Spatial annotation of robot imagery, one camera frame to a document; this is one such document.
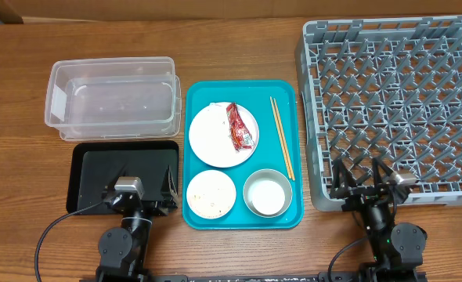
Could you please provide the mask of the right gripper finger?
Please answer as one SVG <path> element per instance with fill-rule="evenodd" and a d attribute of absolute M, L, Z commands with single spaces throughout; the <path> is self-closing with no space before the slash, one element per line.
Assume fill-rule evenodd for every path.
<path fill-rule="evenodd" d="M 394 171 L 388 167 L 380 158 L 373 157 L 371 160 L 374 185 L 385 184 Z"/>
<path fill-rule="evenodd" d="M 336 159 L 332 168 L 332 184 L 330 194 L 353 194 L 357 187 L 352 173 L 345 167 L 342 159 Z"/>

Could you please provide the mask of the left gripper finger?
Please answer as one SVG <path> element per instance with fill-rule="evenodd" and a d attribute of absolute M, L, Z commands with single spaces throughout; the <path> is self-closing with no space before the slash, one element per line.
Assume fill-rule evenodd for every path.
<path fill-rule="evenodd" d="M 164 180 L 161 186 L 161 196 L 164 202 L 176 202 L 178 200 L 177 186 L 174 183 L 171 166 L 169 165 L 164 174 Z"/>
<path fill-rule="evenodd" d="M 125 166 L 123 166 L 120 169 L 120 171 L 113 177 L 111 181 L 111 186 L 114 186 L 120 177 L 127 176 L 127 175 L 128 175 L 127 169 Z"/>

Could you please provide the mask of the white paper cup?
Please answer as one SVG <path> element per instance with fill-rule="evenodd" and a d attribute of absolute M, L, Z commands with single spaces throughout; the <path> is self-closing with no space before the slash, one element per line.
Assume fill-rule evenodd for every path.
<path fill-rule="evenodd" d="M 280 184 L 272 180 L 262 180 L 254 185 L 251 202 L 262 215 L 278 213 L 285 202 L 285 193 Z"/>

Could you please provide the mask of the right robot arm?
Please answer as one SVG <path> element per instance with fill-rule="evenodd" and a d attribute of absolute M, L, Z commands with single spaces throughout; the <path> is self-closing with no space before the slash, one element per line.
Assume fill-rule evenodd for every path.
<path fill-rule="evenodd" d="M 334 280 L 334 264 L 341 255 L 367 241 L 374 260 L 360 264 L 352 274 L 354 281 L 426 281 L 417 267 L 423 264 L 427 232 L 409 222 L 395 222 L 398 206 L 407 200 L 419 179 L 410 172 L 393 170 L 378 158 L 372 159 L 374 184 L 367 188 L 357 183 L 341 159 L 333 163 L 332 174 L 330 197 L 345 201 L 342 211 L 360 215 L 358 222 L 366 236 L 346 245 L 331 259 L 327 279 Z"/>

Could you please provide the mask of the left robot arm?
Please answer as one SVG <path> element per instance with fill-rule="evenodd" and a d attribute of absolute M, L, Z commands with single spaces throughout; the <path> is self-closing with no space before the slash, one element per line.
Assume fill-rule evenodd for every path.
<path fill-rule="evenodd" d="M 122 215 L 121 225 L 104 232 L 98 243 L 100 254 L 96 281 L 152 281 L 144 258 L 153 225 L 152 218 L 167 216 L 179 206 L 177 187 L 167 167 L 161 183 L 161 199 L 143 198 L 139 177 L 119 175 L 103 191 L 103 203 Z"/>

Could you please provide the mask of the grey dishwasher rack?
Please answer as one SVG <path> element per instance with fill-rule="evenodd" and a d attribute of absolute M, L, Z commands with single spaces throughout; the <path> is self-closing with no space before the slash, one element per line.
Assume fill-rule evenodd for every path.
<path fill-rule="evenodd" d="M 418 178 L 407 204 L 462 205 L 462 15 L 309 21 L 295 59 L 316 209 L 336 160 L 369 186 L 373 158 Z"/>

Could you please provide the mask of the black plastic tray bin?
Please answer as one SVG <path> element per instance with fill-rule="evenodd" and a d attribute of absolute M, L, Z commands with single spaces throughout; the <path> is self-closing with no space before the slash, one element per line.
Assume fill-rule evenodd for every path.
<path fill-rule="evenodd" d="M 161 183 L 169 165 L 177 185 L 179 146 L 171 140 L 80 143 L 72 155 L 66 210 L 75 212 L 101 201 L 103 191 L 123 166 L 127 176 L 141 179 L 145 200 L 160 200 Z"/>

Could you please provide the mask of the large white plate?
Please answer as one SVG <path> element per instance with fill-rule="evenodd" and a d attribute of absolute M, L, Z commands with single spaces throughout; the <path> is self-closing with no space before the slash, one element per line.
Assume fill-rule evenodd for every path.
<path fill-rule="evenodd" d="M 259 127 L 253 114 L 237 104 L 238 114 L 251 134 L 251 148 L 236 150 L 229 129 L 226 108 L 231 102 L 210 103 L 200 110 L 189 125 L 189 145 L 205 164 L 231 168 L 244 163 L 254 153 L 259 141 Z"/>

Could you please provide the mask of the grey-white bowl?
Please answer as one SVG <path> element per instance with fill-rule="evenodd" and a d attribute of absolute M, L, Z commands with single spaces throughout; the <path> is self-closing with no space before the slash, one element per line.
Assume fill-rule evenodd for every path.
<path fill-rule="evenodd" d="M 272 180 L 280 184 L 285 193 L 285 202 L 283 204 L 283 207 L 278 213 L 274 215 L 260 214 L 255 209 L 255 207 L 253 206 L 251 202 L 252 190 L 254 189 L 254 185 L 257 182 L 262 181 L 262 180 Z M 244 202 L 251 212 L 253 212 L 257 216 L 260 216 L 262 218 L 275 218 L 285 213 L 286 210 L 290 207 L 292 199 L 293 199 L 293 189 L 292 189 L 289 179 L 284 174 L 282 174 L 281 172 L 278 172 L 277 170 L 265 168 L 265 169 L 257 170 L 256 172 L 252 173 L 247 178 L 244 184 L 243 195 L 244 195 Z"/>

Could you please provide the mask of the clear plastic storage bin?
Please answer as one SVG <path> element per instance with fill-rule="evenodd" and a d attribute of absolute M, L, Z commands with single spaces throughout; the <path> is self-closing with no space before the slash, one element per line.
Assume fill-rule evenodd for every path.
<path fill-rule="evenodd" d="M 171 138 L 182 93 L 168 56 L 61 60 L 52 66 L 45 123 L 71 141 Z"/>

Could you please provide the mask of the red snack wrapper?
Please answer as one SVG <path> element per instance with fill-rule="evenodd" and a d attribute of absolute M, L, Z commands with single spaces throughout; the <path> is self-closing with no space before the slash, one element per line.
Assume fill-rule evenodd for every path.
<path fill-rule="evenodd" d="M 229 122 L 230 138 L 235 150 L 252 149 L 254 140 L 239 114 L 236 103 L 228 105 L 226 115 Z"/>

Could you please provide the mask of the right wooden chopstick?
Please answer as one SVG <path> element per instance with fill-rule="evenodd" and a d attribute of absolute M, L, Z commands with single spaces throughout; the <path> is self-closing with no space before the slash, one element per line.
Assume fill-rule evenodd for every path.
<path fill-rule="evenodd" d="M 279 107 L 277 105 L 277 102 L 276 102 L 275 98 L 273 98 L 273 108 L 274 108 L 274 111 L 275 111 L 275 114 L 276 114 L 276 122 L 277 122 L 277 126 L 278 126 L 279 137 L 281 138 L 281 142 L 282 142 L 282 145 L 283 145 L 283 155 L 284 155 L 284 158 L 285 158 L 285 161 L 286 161 L 287 173 L 289 175 L 289 178 L 291 180 L 295 181 L 296 178 L 295 178 L 295 175 L 294 175 L 293 165 L 291 163 L 291 157 L 290 157 L 290 152 L 289 152 L 288 145 L 287 145 L 287 139 L 286 139 L 286 136 L 285 136 L 285 132 L 283 130 L 283 122 L 281 120 Z"/>

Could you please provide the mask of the left wooden chopstick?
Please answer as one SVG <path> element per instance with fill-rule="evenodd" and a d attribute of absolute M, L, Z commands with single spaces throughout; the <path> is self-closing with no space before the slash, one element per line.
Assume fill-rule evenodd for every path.
<path fill-rule="evenodd" d="M 270 99 L 271 108 L 273 111 L 273 117 L 275 119 L 277 135 L 279 137 L 280 145 L 281 145 L 282 152 L 283 152 L 283 159 L 284 159 L 285 166 L 287 169 L 287 175 L 289 179 L 295 180 L 293 169 L 291 166 L 291 159 L 290 159 L 290 155 L 289 155 L 288 148 L 287 148 L 286 138 L 283 132 L 283 126 L 282 126 L 282 122 L 280 119 L 279 108 L 276 104 L 275 99 L 273 99 L 272 97 L 269 97 L 269 99 Z"/>

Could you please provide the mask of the teal plastic serving tray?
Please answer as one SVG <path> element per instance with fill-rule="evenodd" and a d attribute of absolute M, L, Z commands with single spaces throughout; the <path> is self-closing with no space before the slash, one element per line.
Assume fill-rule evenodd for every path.
<path fill-rule="evenodd" d="M 260 169 L 270 168 L 287 175 L 270 103 L 272 98 L 279 108 L 295 180 L 291 182 L 293 197 L 289 208 L 282 215 L 268 219 L 250 211 L 244 202 L 243 189 L 248 176 Z M 299 128 L 296 94 L 291 85 L 283 80 L 199 81 L 189 87 L 185 105 L 182 188 L 186 190 L 195 175 L 211 169 L 190 147 L 189 127 L 198 112 L 211 103 L 219 102 L 235 102 L 251 112 L 258 123 L 258 147 L 244 163 L 221 170 L 231 178 L 236 187 L 235 204 L 226 215 L 218 219 L 201 218 L 191 211 L 186 193 L 183 193 L 184 220 L 196 230 L 267 230 L 295 227 L 304 215 Z"/>

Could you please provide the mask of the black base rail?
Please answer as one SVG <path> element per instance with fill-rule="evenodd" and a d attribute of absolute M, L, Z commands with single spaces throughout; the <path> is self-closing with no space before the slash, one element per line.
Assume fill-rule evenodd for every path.
<path fill-rule="evenodd" d="M 332 281 L 346 282 L 358 281 L 356 273 L 332 273 Z M 327 282 L 326 273 L 311 276 L 273 276 L 273 277 L 187 277 L 187 276 L 155 276 L 151 281 L 156 282 Z M 418 273 L 418 281 L 426 282 L 426 273 Z"/>

